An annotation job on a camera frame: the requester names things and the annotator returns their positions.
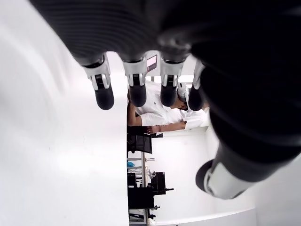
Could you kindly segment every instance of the hand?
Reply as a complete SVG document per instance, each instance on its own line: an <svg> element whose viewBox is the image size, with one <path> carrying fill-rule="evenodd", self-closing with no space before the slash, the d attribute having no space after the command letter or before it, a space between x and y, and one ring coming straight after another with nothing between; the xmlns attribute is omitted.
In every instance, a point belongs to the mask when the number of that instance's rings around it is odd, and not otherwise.
<svg viewBox="0 0 301 226"><path fill-rule="evenodd" d="M149 134L159 133L161 131L160 126L148 126L146 132Z"/></svg>
<svg viewBox="0 0 301 226"><path fill-rule="evenodd" d="M208 108L208 107L209 107L209 103L206 101L206 102L204 103L202 109L205 110L205 109Z"/></svg>

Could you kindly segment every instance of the white shirt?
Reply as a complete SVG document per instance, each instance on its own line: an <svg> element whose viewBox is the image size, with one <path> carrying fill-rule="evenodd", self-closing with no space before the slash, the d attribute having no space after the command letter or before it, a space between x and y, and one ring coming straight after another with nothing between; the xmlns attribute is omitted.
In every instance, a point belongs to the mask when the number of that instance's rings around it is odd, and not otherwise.
<svg viewBox="0 0 301 226"><path fill-rule="evenodd" d="M200 126L207 118L203 110L187 112L180 109L171 109L161 103L161 83L146 81L146 103L138 107L136 112L141 116L142 126L168 125L186 121L185 129Z"/></svg>
<svg viewBox="0 0 301 226"><path fill-rule="evenodd" d="M197 112L187 112L173 109L167 114L168 124L186 121L185 130L201 126L207 120L207 114L201 109Z"/></svg>
<svg viewBox="0 0 301 226"><path fill-rule="evenodd" d="M152 81L145 81L146 103L138 107L136 112L142 119L142 126L156 126L169 124L166 119L167 113L172 109L161 103L161 84Z"/></svg>

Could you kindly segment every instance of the black equipment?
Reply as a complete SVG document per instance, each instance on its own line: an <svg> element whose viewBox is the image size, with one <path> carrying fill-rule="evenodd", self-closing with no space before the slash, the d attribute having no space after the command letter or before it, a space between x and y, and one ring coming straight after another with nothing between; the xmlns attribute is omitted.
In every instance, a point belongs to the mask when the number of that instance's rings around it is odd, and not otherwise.
<svg viewBox="0 0 301 226"><path fill-rule="evenodd" d="M152 154L151 135L127 134L127 151L134 153L135 151L146 152Z"/></svg>
<svg viewBox="0 0 301 226"><path fill-rule="evenodd" d="M83 66L100 108L114 104L107 51L121 57L132 103L145 103L145 52L161 52L161 101L170 106L188 54L189 105L206 99L220 139L197 173L203 191L231 199L301 151L301 11L295 0L31 0Z"/></svg>
<svg viewBox="0 0 301 226"><path fill-rule="evenodd" d="M147 187L127 187L128 208L136 209L157 209L154 205L154 196L166 194L166 191L173 191L173 188L165 187L165 173L156 172L155 177Z"/></svg>

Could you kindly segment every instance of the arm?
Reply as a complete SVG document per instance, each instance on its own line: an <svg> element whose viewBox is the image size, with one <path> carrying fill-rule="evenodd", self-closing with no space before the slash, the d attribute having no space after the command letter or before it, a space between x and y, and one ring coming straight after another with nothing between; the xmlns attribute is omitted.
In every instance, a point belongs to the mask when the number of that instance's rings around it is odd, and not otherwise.
<svg viewBox="0 0 301 226"><path fill-rule="evenodd" d="M127 125L128 126L142 126L142 119L140 116L136 117L136 107L129 102L127 105Z"/></svg>
<svg viewBox="0 0 301 226"><path fill-rule="evenodd" d="M160 133L160 132L171 132L171 131L185 129L185 127L186 127L186 122L182 121L182 122L173 123L164 126L150 126L147 128L147 132L150 134Z"/></svg>

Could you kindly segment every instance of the black rubber fingertip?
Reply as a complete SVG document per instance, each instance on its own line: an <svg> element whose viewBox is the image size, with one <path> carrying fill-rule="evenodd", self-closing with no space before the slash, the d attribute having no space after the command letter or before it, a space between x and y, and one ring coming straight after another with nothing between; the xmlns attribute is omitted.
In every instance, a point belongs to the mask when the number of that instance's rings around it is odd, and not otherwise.
<svg viewBox="0 0 301 226"><path fill-rule="evenodd" d="M188 105L191 110L193 111L199 111L203 107L205 103L205 99L202 98L200 88L195 89L193 86L191 87L190 93L189 93L189 100Z"/></svg>
<svg viewBox="0 0 301 226"><path fill-rule="evenodd" d="M143 86L130 86L131 102L136 107L142 107L146 102L146 89Z"/></svg>
<svg viewBox="0 0 301 226"><path fill-rule="evenodd" d="M210 169L212 167L212 163L213 163L213 159L206 162L201 168L199 168L199 170L196 174L196 185L203 192L206 192L205 188L204 188L204 178L205 178L205 175L206 175L208 169Z"/></svg>
<svg viewBox="0 0 301 226"><path fill-rule="evenodd" d="M96 96L97 105L101 109L109 110L113 107L114 95L113 95L113 90L112 90L111 84L108 89L100 88L98 90L95 90L95 96Z"/></svg>
<svg viewBox="0 0 301 226"><path fill-rule="evenodd" d="M162 86L161 85L161 103L166 106L170 107L175 103L177 97L177 89L173 86Z"/></svg>

